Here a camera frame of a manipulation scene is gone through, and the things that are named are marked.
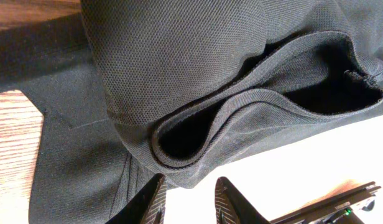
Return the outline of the black t-shirt with white logo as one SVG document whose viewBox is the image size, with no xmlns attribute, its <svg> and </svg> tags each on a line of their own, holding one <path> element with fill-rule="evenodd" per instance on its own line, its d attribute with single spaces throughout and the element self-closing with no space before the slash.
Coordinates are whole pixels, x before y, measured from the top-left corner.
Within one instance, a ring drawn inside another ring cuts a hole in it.
<svg viewBox="0 0 383 224">
<path fill-rule="evenodd" d="M 383 1 L 82 1 L 0 30 L 0 92 L 44 115 L 30 223 L 105 223 L 163 174 L 383 115 Z"/>
</svg>

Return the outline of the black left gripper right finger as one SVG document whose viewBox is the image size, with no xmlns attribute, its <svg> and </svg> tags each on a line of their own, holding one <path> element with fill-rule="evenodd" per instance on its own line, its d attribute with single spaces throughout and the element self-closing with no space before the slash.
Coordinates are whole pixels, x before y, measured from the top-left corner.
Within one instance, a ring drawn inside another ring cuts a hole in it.
<svg viewBox="0 0 383 224">
<path fill-rule="evenodd" d="M 215 211 L 217 224 L 270 224 L 226 177 L 216 181 Z"/>
</svg>

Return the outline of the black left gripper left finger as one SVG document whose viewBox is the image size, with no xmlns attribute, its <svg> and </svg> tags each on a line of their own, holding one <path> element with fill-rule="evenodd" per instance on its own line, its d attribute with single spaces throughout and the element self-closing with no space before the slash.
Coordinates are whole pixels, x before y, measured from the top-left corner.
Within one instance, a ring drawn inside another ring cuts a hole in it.
<svg viewBox="0 0 383 224">
<path fill-rule="evenodd" d="M 134 198 L 106 224 L 163 224 L 167 182 L 155 174 Z"/>
</svg>

